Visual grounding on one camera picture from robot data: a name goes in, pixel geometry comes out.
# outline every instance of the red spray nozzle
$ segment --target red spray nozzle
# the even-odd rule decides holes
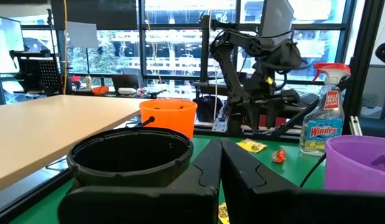
[[[317,69],[317,72],[312,82],[316,81],[320,74],[325,72],[325,70],[342,70],[350,75],[349,66],[343,63],[314,63],[313,68]]]

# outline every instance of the windex bottle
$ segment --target windex bottle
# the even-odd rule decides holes
[[[325,152],[325,141],[342,133],[345,114],[337,84],[351,74],[349,66],[342,63],[315,63],[314,68],[317,74],[313,81],[325,73],[325,85],[320,90],[317,107],[303,119],[299,145],[303,153],[321,156]]]

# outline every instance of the yellow candy wrapper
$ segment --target yellow candy wrapper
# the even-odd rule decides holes
[[[227,207],[225,202],[219,205],[219,219],[223,224],[230,224],[229,214],[227,213]]]
[[[239,145],[242,149],[245,149],[246,151],[252,152],[255,154],[267,147],[267,145],[262,144],[260,142],[255,142],[254,140],[251,140],[251,139],[242,140],[241,142],[238,142],[237,145]]]

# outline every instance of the black bucket rim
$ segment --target black bucket rim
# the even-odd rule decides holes
[[[121,135],[131,135],[131,134],[137,135],[138,133],[140,133],[140,134],[141,133],[143,133],[143,134],[153,134],[153,133],[155,134],[155,133],[157,133],[157,134],[161,134],[161,135],[167,135],[171,138],[177,138],[181,141],[184,141],[187,144],[188,149],[180,157],[173,159],[172,161],[169,161],[169,162],[162,164],[160,166],[152,167],[149,169],[126,171],[126,172],[109,172],[109,171],[95,170],[95,169],[91,169],[91,168],[82,166],[82,165],[76,163],[74,160],[74,155],[75,155],[74,152],[76,150],[82,150],[81,147],[86,147],[89,144],[94,144],[97,141],[104,140],[105,138],[114,138],[114,137],[119,136],[120,134]],[[181,163],[181,161],[191,157],[193,154],[193,149],[194,149],[193,142],[186,135],[179,133],[177,131],[173,131],[173,130],[168,129],[168,128],[154,128],[154,127],[119,128],[119,129],[113,129],[113,130],[104,131],[104,132],[101,132],[98,134],[94,134],[94,135],[78,142],[68,152],[67,160],[70,161],[74,165],[72,167],[77,168],[76,172],[87,172],[87,173],[91,173],[91,174],[94,174],[94,175],[99,176],[99,177],[113,177],[115,175],[119,175],[122,177],[129,177],[129,176],[137,176],[137,175],[148,175],[150,173],[157,172],[158,169],[166,169],[166,168],[169,168],[175,164],[177,165],[178,163]]]

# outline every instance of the red candy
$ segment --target red candy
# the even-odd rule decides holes
[[[273,153],[273,162],[275,162],[275,163],[283,163],[286,160],[287,160],[287,158],[286,158],[285,150],[284,149],[275,151]]]

